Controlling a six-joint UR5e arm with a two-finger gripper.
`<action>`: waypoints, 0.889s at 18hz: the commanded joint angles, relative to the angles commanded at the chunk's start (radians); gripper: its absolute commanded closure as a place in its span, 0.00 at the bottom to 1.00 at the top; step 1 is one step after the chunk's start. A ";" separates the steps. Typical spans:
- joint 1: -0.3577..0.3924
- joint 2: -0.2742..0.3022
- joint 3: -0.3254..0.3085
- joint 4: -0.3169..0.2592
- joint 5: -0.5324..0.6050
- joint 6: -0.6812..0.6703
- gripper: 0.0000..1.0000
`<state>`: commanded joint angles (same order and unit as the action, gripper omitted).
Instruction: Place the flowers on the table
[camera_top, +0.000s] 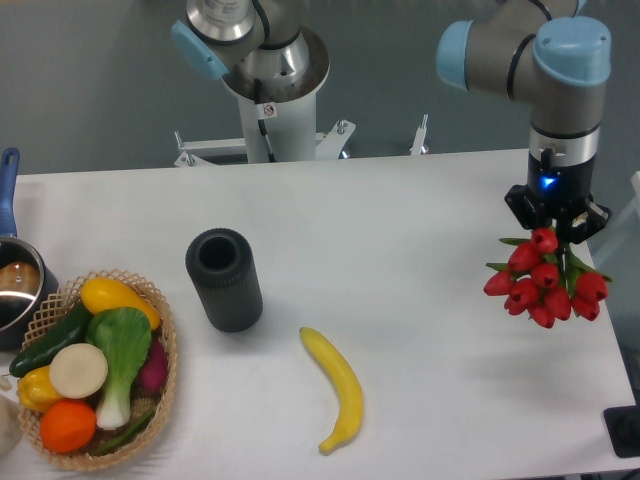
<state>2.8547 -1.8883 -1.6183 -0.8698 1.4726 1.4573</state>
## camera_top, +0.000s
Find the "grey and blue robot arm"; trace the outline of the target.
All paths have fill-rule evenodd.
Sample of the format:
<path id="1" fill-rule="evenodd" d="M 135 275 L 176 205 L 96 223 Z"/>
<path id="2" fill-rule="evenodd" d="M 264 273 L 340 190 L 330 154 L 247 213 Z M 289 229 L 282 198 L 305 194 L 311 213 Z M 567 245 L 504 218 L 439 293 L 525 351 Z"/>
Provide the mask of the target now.
<path id="1" fill-rule="evenodd" d="M 593 200 L 611 35 L 578 1 L 507 1 L 486 22 L 443 33 L 436 71 L 465 91 L 530 105 L 526 182 L 505 200 L 526 229 L 554 226 L 564 244 L 601 231 L 610 211 Z M 298 1 L 190 1 L 171 29 L 185 61 L 236 97 L 252 163 L 329 159 L 343 139 L 320 138 L 316 94 L 329 72 L 324 42 Z"/>

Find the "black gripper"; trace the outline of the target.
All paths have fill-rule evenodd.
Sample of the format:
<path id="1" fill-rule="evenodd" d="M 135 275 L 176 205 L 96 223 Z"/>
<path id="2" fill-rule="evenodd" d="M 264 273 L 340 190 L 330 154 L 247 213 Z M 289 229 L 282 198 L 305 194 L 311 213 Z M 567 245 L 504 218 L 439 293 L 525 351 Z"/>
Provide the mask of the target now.
<path id="1" fill-rule="evenodd" d="M 524 185 L 514 185 L 505 202 L 526 230 L 554 226 L 561 243 L 580 244 L 601 230 L 611 210 L 594 201 L 591 181 L 595 159 L 562 166 L 546 148 L 541 158 L 528 158 Z"/>

